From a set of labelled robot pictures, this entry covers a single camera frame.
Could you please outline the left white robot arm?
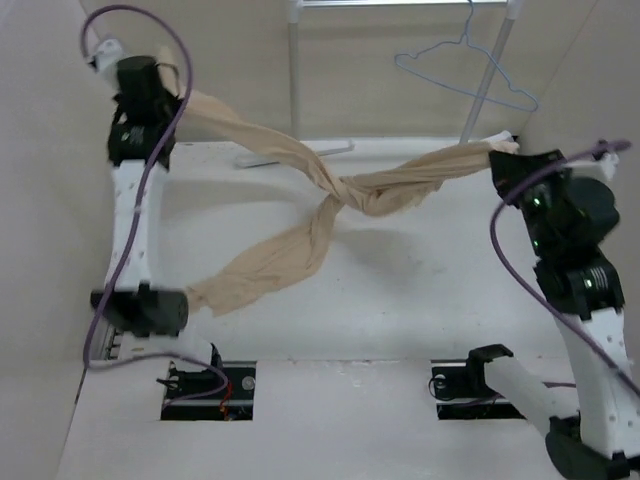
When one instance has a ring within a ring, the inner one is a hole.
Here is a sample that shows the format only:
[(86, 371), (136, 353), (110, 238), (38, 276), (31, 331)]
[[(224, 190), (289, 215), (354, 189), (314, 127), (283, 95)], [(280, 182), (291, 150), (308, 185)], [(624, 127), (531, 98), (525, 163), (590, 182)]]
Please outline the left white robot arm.
[(105, 284), (90, 294), (96, 321), (122, 333), (120, 364), (169, 358), (206, 399), (229, 383), (216, 347), (197, 338), (185, 293), (160, 272), (161, 200), (187, 98), (163, 83), (153, 56), (94, 54), (90, 66), (115, 89), (107, 140), (114, 186), (112, 257)]

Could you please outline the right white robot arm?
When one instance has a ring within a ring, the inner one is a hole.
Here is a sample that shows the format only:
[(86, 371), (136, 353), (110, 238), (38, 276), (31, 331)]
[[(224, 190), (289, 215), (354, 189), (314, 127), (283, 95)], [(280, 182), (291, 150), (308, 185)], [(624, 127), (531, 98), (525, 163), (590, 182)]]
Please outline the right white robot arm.
[(542, 435), (549, 459), (567, 479), (627, 479), (639, 470), (639, 388), (624, 341), (625, 299), (601, 243), (618, 225), (604, 179), (572, 172), (557, 151), (489, 156), (501, 206), (523, 217), (537, 261), (527, 291), (555, 319), (578, 401), (557, 399), (507, 347), (468, 354), (464, 384), (494, 391)]

